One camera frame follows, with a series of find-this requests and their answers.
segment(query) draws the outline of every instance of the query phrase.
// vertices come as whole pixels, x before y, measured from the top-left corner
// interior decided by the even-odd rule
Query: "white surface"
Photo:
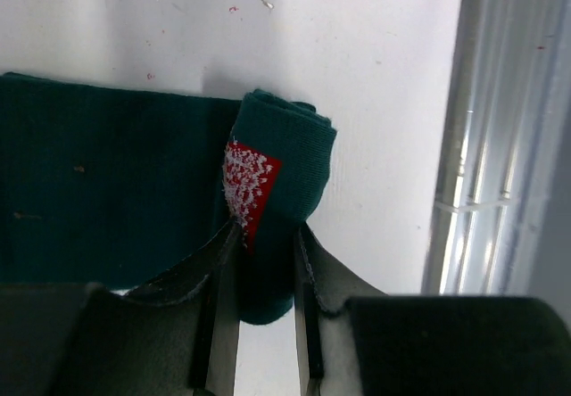
[[[0,70],[316,104],[339,136],[311,225],[379,289],[419,291],[459,0],[267,1],[0,0]],[[293,340],[256,345],[280,326],[243,328],[237,395],[299,392]]]

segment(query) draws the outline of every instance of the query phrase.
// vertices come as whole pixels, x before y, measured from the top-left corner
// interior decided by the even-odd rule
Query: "sock tag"
[[[253,253],[261,215],[276,182],[281,161],[233,140],[224,159],[224,195],[230,213],[244,229],[246,248]]]

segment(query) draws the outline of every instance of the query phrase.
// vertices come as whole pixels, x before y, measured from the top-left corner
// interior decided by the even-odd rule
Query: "white printed pattern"
[[[266,161],[268,159],[261,153],[240,149],[236,140],[226,148],[224,195],[230,213],[236,216],[246,234],[248,224],[252,221],[251,211],[258,207],[256,199],[262,196],[261,186],[268,182],[264,176],[274,170]]]

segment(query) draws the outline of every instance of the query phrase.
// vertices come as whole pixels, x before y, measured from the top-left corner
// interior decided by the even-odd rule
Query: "folded sock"
[[[241,319],[267,324],[292,306],[296,228],[316,209],[329,177],[336,131],[306,103],[261,90],[246,95],[223,166],[231,215],[244,229]]]

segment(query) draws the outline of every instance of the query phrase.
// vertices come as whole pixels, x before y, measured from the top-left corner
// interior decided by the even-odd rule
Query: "teal sock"
[[[199,249],[239,109],[0,76],[0,282],[129,288]]]
[[[306,103],[261,90],[246,95],[224,161],[230,213],[244,229],[241,319],[267,324],[292,306],[292,236],[316,209],[329,178],[336,131]]]

